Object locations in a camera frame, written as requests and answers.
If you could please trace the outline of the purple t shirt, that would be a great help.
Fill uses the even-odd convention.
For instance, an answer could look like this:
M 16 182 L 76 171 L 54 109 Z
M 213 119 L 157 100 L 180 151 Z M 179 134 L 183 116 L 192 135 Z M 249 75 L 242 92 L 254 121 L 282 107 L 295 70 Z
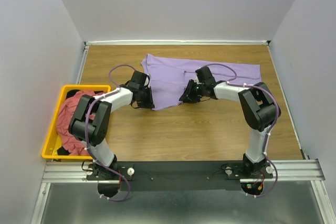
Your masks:
M 141 65 L 150 76 L 154 111 L 180 105 L 179 98 L 188 81 L 197 79 L 195 71 L 205 65 L 209 65 L 216 81 L 233 77 L 237 77 L 234 84 L 256 84 L 261 81 L 260 65 L 164 58 L 151 54 L 146 55 Z

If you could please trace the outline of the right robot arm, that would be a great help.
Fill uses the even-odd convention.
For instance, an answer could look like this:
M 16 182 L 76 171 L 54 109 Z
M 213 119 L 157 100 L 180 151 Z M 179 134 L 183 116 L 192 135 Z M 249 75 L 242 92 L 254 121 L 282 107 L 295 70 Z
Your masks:
M 281 115 L 281 109 L 274 96 L 263 82 L 257 84 L 232 83 L 229 80 L 215 80 L 208 66 L 195 71 L 196 80 L 189 80 L 179 101 L 198 103 L 201 98 L 239 102 L 246 123 L 251 129 L 249 144 L 243 160 L 228 162 L 224 171 L 230 179 L 252 178 L 270 166 L 267 161 L 267 145 L 270 133 Z

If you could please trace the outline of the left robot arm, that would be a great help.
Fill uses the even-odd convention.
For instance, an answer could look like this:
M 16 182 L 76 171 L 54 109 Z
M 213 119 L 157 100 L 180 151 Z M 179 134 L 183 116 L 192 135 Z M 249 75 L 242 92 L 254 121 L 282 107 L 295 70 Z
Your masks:
M 81 96 L 69 123 L 69 133 L 83 142 L 97 166 L 109 173 L 118 173 L 116 154 L 106 141 L 110 115 L 117 109 L 134 103 L 139 108 L 154 108 L 150 76 L 136 70 L 129 81 L 113 91 Z

